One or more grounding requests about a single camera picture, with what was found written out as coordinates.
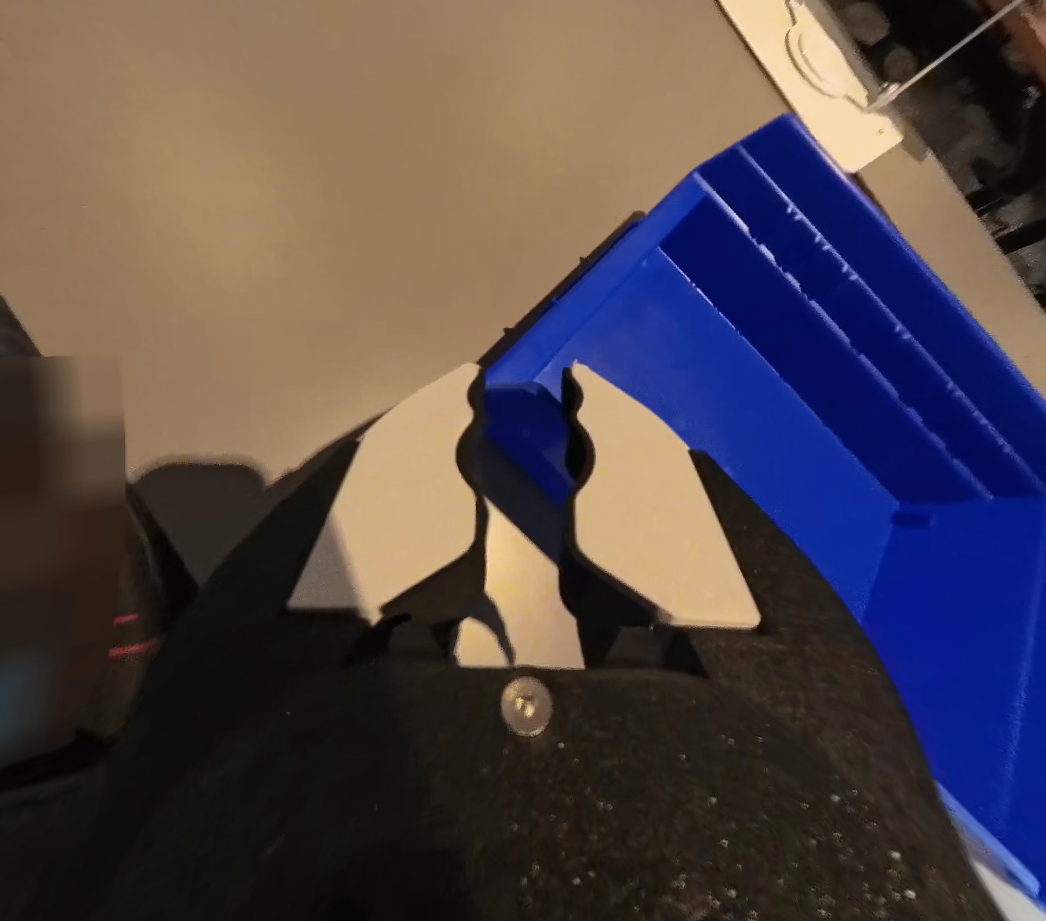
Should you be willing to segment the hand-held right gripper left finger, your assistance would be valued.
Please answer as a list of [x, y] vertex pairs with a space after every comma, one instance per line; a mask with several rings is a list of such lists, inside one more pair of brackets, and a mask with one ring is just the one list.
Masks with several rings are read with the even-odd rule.
[[358, 621], [353, 655], [455, 660], [488, 570], [484, 394], [484, 370], [464, 363], [363, 430], [288, 614]]

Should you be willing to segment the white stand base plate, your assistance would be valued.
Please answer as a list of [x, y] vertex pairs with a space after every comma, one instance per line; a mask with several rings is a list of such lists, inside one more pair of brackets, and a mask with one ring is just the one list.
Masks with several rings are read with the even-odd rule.
[[873, 110], [872, 75], [822, 0], [717, 0], [767, 76], [839, 169], [867, 169], [905, 134]]

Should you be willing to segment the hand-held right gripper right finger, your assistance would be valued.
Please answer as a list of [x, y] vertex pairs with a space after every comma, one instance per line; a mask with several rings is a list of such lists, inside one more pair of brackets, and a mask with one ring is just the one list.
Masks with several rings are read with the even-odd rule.
[[562, 383], [562, 598], [583, 664], [692, 668], [690, 632], [756, 631], [761, 611], [687, 443], [588, 365]]

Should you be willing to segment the blue plastic bin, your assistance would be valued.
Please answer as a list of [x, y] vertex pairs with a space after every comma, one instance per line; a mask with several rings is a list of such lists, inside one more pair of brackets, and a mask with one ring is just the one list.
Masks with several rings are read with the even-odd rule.
[[886, 662], [947, 805], [1044, 902], [1044, 399], [895, 225], [784, 114], [483, 356], [490, 436], [556, 502], [575, 362], [812, 559]]

